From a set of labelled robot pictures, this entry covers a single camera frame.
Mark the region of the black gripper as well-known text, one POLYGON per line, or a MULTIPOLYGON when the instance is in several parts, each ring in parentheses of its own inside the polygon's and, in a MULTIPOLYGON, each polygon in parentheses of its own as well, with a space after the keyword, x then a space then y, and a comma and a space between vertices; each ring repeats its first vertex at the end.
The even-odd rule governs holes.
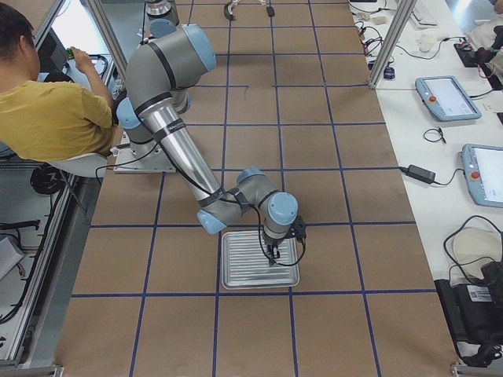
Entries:
POLYGON ((297 215, 291 224, 280 225, 266 217, 263 223, 263 239, 266 244, 266 257, 269 265, 273 264, 273 259, 281 257, 279 245, 283 240, 295 238, 303 245, 303 252, 306 248, 307 227, 300 215, 297 215))

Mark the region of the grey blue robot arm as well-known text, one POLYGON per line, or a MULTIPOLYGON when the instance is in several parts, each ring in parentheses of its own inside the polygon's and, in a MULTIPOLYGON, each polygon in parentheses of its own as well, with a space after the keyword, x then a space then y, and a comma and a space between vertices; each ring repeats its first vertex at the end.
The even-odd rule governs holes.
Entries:
POLYGON ((306 243, 306 225, 296 198, 277 190, 256 167, 243 170, 236 186, 226 191, 180 116, 188 97, 177 93, 195 85, 215 66, 215 51, 204 31, 195 24, 183 25, 138 47, 127 64, 127 95, 147 138, 160 147, 199 203, 197 217, 206 231, 216 234, 254 210, 260 249, 276 265, 283 240, 306 243))
MULTIPOLYGON (((234 14, 234 8, 241 1, 230 1, 223 6, 224 17, 229 21, 235 21, 236 16, 234 14)), ((263 6, 266 6, 266 1, 259 1, 263 6)), ((266 6, 266 13, 269 17, 275 16, 275 11, 273 6, 266 6)), ((180 28, 180 21, 178 17, 178 11, 176 8, 175 1, 145 1, 144 5, 144 23, 141 27, 141 44, 147 43, 152 38, 161 38, 165 35, 177 31, 180 28), (149 34, 145 37, 145 15, 149 20, 149 34)), ((260 248, 268 259, 270 265, 279 265, 279 262, 274 261, 274 257, 279 258, 279 253, 274 254, 274 246, 269 244, 266 245, 266 251, 263 250, 262 236, 265 235, 264 231, 261 230, 259 225, 259 244, 260 248)))

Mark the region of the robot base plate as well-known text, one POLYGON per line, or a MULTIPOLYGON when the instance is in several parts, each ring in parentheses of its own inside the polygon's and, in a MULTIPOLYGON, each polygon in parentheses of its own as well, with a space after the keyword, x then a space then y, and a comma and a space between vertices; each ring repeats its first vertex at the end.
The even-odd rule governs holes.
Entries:
POLYGON ((112 149, 116 158, 113 171, 116 174, 175 173, 176 169, 154 140, 143 144, 134 143, 125 131, 119 145, 112 149))

